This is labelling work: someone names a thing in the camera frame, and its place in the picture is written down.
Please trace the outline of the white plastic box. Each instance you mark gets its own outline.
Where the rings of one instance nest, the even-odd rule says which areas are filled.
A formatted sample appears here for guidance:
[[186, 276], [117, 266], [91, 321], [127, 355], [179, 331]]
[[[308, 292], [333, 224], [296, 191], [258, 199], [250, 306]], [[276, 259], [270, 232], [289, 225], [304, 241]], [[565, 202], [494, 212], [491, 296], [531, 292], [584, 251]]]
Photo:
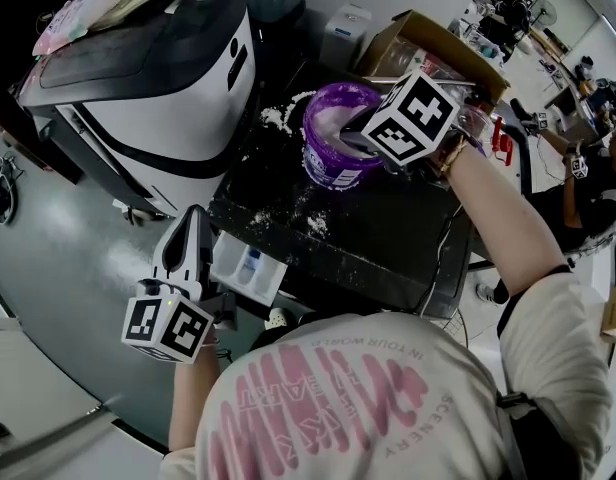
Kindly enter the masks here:
[[330, 18], [324, 27], [319, 61], [333, 69], [354, 68], [372, 21], [372, 13], [348, 3]]

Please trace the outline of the black table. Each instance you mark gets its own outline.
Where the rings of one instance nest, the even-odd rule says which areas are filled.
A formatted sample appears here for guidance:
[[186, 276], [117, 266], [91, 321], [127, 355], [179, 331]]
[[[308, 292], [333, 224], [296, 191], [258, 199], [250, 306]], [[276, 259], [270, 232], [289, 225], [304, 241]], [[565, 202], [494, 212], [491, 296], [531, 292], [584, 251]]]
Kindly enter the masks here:
[[514, 152], [511, 166], [506, 167], [492, 156], [487, 159], [522, 196], [529, 197], [533, 192], [533, 183], [528, 137], [524, 130], [520, 130], [511, 124], [504, 123], [503, 130], [512, 138]]

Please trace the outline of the person's left forearm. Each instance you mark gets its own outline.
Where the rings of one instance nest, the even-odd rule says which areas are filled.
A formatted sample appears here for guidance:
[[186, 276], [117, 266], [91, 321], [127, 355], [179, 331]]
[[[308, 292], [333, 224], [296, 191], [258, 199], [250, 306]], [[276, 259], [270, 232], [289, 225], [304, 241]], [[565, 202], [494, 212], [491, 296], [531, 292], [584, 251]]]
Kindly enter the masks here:
[[195, 445], [207, 398], [219, 376], [219, 358], [214, 338], [200, 348], [193, 363], [178, 363], [175, 366], [168, 435], [168, 449], [171, 452]]

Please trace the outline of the purple detergent powder tub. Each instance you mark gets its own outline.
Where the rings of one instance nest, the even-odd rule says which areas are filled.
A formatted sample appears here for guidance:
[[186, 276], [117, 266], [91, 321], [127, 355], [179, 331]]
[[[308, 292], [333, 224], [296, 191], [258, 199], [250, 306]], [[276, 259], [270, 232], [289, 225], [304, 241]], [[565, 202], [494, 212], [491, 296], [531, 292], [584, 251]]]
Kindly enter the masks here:
[[348, 190], [383, 165], [374, 150], [341, 140], [347, 125], [367, 111], [374, 112], [380, 103], [377, 91], [352, 82], [328, 84], [311, 97], [302, 118], [303, 164], [315, 183], [329, 190]]

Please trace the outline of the large open cardboard box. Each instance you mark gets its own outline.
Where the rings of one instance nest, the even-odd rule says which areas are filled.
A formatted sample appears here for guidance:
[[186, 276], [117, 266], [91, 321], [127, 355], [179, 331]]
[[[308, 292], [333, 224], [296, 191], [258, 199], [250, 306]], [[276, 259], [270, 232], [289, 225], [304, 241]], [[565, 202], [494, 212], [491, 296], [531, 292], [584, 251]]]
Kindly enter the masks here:
[[425, 15], [408, 10], [393, 17], [393, 23], [377, 33], [361, 55], [355, 73], [360, 76], [384, 76], [381, 62], [387, 57], [394, 39], [408, 40], [438, 58], [467, 81], [489, 92], [482, 109], [491, 114], [509, 88], [508, 81], [478, 52]]

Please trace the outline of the black washing machine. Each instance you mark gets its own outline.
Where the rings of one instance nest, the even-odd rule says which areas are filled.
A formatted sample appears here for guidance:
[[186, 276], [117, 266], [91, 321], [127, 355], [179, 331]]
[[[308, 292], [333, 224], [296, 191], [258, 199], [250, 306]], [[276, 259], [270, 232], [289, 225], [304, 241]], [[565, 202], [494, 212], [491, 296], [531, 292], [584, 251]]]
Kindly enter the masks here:
[[306, 60], [271, 106], [289, 127], [255, 123], [209, 206], [213, 223], [286, 264], [285, 291], [310, 306], [326, 297], [355, 309], [452, 317], [473, 228], [455, 196], [418, 174], [373, 170], [356, 187], [317, 185], [303, 162], [311, 92], [345, 74]]

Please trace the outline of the standing fan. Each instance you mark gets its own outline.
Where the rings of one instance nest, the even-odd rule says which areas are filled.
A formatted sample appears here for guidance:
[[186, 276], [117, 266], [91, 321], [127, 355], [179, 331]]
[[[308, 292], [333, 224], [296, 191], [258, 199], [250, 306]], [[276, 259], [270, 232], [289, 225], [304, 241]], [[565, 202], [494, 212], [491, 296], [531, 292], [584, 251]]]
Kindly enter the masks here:
[[530, 24], [538, 29], [553, 26], [558, 19], [554, 5], [547, 0], [534, 0], [530, 6]]

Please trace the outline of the white door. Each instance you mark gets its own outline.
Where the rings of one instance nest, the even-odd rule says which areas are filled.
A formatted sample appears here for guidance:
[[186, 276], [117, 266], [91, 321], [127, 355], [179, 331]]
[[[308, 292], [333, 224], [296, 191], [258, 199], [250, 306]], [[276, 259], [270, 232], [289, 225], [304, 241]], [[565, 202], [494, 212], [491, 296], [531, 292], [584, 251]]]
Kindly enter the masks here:
[[0, 317], [0, 480], [50, 480], [110, 430], [114, 415], [58, 368], [18, 320]]

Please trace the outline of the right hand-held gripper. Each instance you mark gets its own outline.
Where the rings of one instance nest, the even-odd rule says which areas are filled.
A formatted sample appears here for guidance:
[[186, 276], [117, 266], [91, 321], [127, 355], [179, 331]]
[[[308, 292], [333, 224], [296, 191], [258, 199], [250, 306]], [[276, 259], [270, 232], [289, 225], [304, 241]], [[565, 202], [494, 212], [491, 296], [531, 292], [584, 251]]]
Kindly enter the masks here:
[[363, 109], [342, 127], [340, 140], [398, 167], [435, 152], [459, 110], [459, 103], [421, 70], [402, 75], [380, 96], [378, 108]]

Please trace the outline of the white and black robot machine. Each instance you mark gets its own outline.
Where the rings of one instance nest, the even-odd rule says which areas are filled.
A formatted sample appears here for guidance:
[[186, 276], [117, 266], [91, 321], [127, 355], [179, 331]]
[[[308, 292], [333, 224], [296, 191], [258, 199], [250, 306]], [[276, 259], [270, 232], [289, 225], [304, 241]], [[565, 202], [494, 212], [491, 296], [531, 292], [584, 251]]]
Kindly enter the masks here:
[[173, 216], [212, 199], [255, 79], [245, 0], [152, 0], [39, 59], [19, 101], [114, 198]]

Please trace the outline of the white powder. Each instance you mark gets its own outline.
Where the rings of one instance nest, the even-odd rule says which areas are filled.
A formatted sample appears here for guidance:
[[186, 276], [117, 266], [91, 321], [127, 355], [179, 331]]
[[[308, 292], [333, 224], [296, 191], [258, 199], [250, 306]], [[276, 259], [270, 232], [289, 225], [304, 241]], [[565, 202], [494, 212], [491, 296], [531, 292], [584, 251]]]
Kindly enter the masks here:
[[283, 108], [268, 107], [261, 111], [259, 119], [265, 126], [273, 126], [277, 130], [291, 136], [293, 131], [289, 126], [290, 118], [298, 103], [311, 98], [315, 91], [304, 91], [290, 98], [290, 102]]

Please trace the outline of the white detergent drawer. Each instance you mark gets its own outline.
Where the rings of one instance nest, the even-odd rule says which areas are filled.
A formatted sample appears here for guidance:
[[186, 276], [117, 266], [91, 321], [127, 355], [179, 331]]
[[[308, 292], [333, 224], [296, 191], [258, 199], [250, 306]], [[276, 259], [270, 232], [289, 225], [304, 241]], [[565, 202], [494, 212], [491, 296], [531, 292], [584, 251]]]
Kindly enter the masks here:
[[287, 265], [222, 231], [213, 248], [210, 277], [225, 287], [270, 307]]

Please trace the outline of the person's black trousers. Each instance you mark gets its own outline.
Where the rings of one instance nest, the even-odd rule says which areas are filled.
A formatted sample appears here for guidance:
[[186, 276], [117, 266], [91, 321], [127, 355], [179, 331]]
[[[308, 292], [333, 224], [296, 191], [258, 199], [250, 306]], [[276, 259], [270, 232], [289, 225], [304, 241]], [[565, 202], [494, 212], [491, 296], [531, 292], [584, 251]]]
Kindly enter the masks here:
[[305, 313], [296, 323], [262, 331], [253, 342], [250, 352], [276, 343], [303, 338], [355, 318], [357, 315], [352, 313], [332, 316], [317, 312]]

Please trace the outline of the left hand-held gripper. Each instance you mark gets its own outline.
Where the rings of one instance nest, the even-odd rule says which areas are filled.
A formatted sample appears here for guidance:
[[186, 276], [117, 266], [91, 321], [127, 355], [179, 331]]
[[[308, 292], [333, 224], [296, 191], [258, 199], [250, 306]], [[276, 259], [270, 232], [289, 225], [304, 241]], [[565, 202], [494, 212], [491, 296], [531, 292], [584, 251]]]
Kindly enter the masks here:
[[[158, 241], [152, 259], [154, 278], [139, 281], [136, 295], [129, 299], [121, 342], [159, 361], [192, 363], [202, 350], [218, 344], [218, 330], [234, 331], [234, 293], [199, 298], [208, 286], [212, 262], [209, 217], [201, 206], [192, 205]], [[163, 280], [183, 281], [183, 288]]]

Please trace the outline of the person's right forearm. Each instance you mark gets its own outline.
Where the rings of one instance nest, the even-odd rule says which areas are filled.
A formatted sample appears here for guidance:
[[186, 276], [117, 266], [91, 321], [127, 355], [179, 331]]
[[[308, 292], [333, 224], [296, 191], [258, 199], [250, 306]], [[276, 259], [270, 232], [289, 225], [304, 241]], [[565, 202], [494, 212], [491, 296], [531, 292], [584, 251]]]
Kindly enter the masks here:
[[545, 221], [463, 135], [447, 140], [435, 163], [476, 227], [511, 295], [529, 289], [565, 264]]

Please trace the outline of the person's white shoe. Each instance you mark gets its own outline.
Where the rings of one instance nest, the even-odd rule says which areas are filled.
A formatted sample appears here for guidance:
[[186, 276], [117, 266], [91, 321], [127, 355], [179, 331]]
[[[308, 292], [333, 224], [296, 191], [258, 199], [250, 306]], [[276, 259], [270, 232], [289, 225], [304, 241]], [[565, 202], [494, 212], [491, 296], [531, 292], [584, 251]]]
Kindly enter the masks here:
[[289, 313], [283, 308], [272, 308], [264, 322], [265, 330], [285, 328], [290, 325]]

